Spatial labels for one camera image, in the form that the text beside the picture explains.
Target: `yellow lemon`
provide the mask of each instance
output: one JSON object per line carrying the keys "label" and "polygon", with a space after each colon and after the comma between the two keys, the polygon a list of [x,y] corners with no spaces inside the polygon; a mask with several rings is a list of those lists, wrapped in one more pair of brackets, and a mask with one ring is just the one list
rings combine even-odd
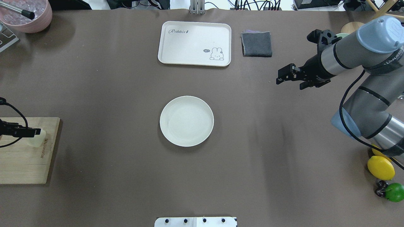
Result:
{"label": "yellow lemon", "polygon": [[368,160],[368,169],[373,176],[384,181],[393,179],[396,174],[389,160],[381,156],[372,156]]}
{"label": "yellow lemon", "polygon": [[383,157],[383,158],[389,160],[390,162],[392,162],[392,160],[389,159],[389,157],[385,156],[385,155],[384,155],[383,153],[381,153],[380,151],[375,150],[375,149],[373,149],[373,148],[372,148],[372,151],[373,151],[373,154],[374,154],[374,155],[376,155],[376,156],[381,156],[381,157]]}

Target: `round white plate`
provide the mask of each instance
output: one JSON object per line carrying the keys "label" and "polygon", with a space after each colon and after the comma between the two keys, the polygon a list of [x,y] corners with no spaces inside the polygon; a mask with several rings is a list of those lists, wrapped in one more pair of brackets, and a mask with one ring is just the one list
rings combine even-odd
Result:
{"label": "round white plate", "polygon": [[202,99],[181,96],[171,100],[160,116],[163,135],[173,144],[192,147],[202,143],[213,129],[213,112]]}

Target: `black handle tip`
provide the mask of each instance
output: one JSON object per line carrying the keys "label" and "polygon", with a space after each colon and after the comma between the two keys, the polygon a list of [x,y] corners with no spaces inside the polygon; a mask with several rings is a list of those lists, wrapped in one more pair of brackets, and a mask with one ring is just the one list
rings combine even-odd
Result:
{"label": "black handle tip", "polygon": [[22,10],[21,15],[23,15],[26,18],[29,18],[31,20],[33,20],[35,18],[35,13],[34,12],[31,12],[31,11],[28,11],[28,10],[25,10],[25,9]]}

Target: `pink bowl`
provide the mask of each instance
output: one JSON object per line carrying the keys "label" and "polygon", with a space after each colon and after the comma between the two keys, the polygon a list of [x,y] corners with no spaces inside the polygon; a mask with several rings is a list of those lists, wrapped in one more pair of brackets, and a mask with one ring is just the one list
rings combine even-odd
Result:
{"label": "pink bowl", "polygon": [[[5,2],[10,3],[12,0],[3,0]],[[12,25],[4,21],[3,15],[7,14],[7,10],[4,8],[0,8],[0,21],[3,22],[8,28],[13,28],[17,31],[20,32],[25,32],[25,33],[35,33],[35,32],[40,32],[44,30],[46,27],[49,26],[52,20],[52,9],[51,6],[48,2],[48,0],[38,0],[38,1],[46,1],[46,7],[44,12],[37,17],[37,19],[29,21],[26,24],[23,25]]]}

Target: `wooden cutting board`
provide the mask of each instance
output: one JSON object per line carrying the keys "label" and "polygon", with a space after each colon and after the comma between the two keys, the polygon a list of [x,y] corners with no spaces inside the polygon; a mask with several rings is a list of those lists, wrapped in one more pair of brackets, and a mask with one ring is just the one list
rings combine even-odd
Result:
{"label": "wooden cutting board", "polygon": [[[24,126],[22,118],[1,118]],[[0,148],[0,184],[45,184],[48,178],[53,148],[59,128],[60,118],[27,118],[28,127],[41,128],[46,137],[40,147],[31,147],[27,138]],[[13,142],[16,138],[2,136],[0,145]]]}

